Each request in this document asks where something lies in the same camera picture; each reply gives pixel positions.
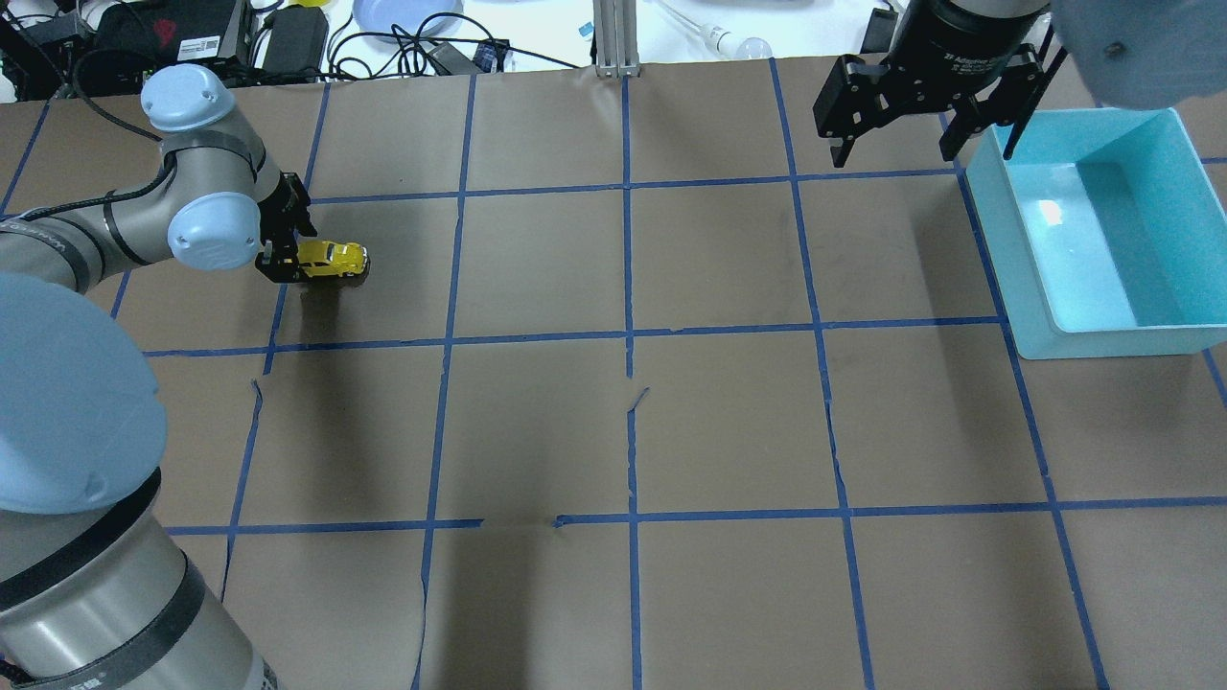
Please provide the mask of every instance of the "black electronic device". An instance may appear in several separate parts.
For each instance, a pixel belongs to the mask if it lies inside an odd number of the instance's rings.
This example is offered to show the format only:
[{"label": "black electronic device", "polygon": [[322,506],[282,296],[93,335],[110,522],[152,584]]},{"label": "black electronic device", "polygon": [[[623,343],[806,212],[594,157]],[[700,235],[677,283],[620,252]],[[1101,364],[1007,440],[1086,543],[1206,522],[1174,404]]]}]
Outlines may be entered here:
[{"label": "black electronic device", "polygon": [[282,77],[277,83],[310,83],[319,80],[303,72],[318,70],[324,56],[328,17],[323,10],[291,5],[269,15],[264,20],[264,27],[270,32],[269,47],[260,66],[275,75],[303,75]]},{"label": "black electronic device", "polygon": [[137,93],[145,74],[178,63],[196,63],[223,80],[249,64],[252,6],[247,0],[146,0],[113,5],[103,12],[94,49],[107,55],[81,70],[91,96]]}]

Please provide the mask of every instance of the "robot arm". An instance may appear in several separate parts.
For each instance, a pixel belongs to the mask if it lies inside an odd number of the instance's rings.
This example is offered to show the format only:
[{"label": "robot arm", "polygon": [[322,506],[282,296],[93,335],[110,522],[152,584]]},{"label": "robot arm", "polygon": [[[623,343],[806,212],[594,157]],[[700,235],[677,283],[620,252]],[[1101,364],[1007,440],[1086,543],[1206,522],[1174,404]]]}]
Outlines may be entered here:
[{"label": "robot arm", "polygon": [[202,270],[254,259],[275,282],[303,280],[296,235],[315,236],[310,199],[277,168],[233,95],[209,70],[178,65],[150,79],[141,103],[167,133],[153,182],[0,222],[0,271],[83,293],[173,255]]},{"label": "robot arm", "polygon": [[1222,0],[1053,0],[1064,47],[1045,69],[1052,34],[1038,52],[1023,41],[1048,9],[1049,0],[912,0],[887,56],[877,65],[840,56],[814,103],[836,167],[870,130],[947,110],[945,160],[994,124],[1014,126],[1009,158],[1066,48],[1110,106],[1160,108],[1227,88]]},{"label": "robot arm", "polygon": [[296,238],[315,235],[307,192],[217,77],[164,69],[141,104],[167,133],[151,183],[0,221],[0,511],[101,508],[161,460],[166,415],[152,372],[112,319],[70,291],[172,255],[204,270],[254,260],[276,282],[307,279]]}]

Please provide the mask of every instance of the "label sticker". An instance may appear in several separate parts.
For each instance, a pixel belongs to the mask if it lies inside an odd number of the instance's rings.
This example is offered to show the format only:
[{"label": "label sticker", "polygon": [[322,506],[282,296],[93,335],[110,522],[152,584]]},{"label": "label sticker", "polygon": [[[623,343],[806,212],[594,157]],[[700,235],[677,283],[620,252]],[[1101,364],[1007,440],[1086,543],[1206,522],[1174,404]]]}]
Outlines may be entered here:
[{"label": "label sticker", "polygon": [[179,43],[179,59],[202,60],[205,58],[216,58],[221,44],[222,37],[220,36],[206,36],[204,38],[184,41]]}]

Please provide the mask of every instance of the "light blue joint cap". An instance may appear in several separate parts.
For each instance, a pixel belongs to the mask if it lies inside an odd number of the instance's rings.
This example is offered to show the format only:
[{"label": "light blue joint cap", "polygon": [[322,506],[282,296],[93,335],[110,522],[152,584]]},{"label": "light blue joint cap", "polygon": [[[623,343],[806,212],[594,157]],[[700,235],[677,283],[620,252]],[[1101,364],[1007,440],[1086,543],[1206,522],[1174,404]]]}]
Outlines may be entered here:
[{"label": "light blue joint cap", "polygon": [[104,508],[148,479],[166,410],[145,356],[85,297],[0,273],[0,510]]},{"label": "light blue joint cap", "polygon": [[141,108],[162,131],[191,131],[228,115],[234,109],[234,95],[200,65],[173,65],[145,83]]},{"label": "light blue joint cap", "polygon": [[238,192],[207,194],[179,209],[166,241],[194,269],[237,269],[260,252],[260,206]]}]

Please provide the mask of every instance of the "blue plastic item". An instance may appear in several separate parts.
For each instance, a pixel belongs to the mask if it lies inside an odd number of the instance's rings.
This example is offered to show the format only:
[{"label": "blue plastic item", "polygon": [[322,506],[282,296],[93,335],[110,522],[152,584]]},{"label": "blue plastic item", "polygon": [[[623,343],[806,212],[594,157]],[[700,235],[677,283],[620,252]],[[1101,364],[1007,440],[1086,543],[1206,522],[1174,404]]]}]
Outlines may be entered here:
[{"label": "blue plastic item", "polygon": [[1175,110],[1036,113],[967,180],[1018,354],[1191,354],[1227,341],[1227,215]]},{"label": "blue plastic item", "polygon": [[193,200],[171,219],[166,241],[175,259],[200,270],[231,270],[260,250],[260,206],[238,192]]},{"label": "blue plastic item", "polygon": [[0,510],[60,514],[135,491],[166,451],[157,379],[81,295],[0,273]]},{"label": "blue plastic item", "polygon": [[190,131],[228,115],[234,109],[234,95],[200,65],[174,65],[158,70],[145,83],[141,108],[162,131]]},{"label": "blue plastic item", "polygon": [[[413,34],[426,17],[436,12],[459,14],[463,9],[460,0],[355,0],[353,18],[362,31],[390,33],[391,25],[396,25]],[[440,36],[455,26],[456,21],[456,17],[439,17],[426,25],[422,36]],[[395,38],[383,36],[377,38],[396,43]]]}]

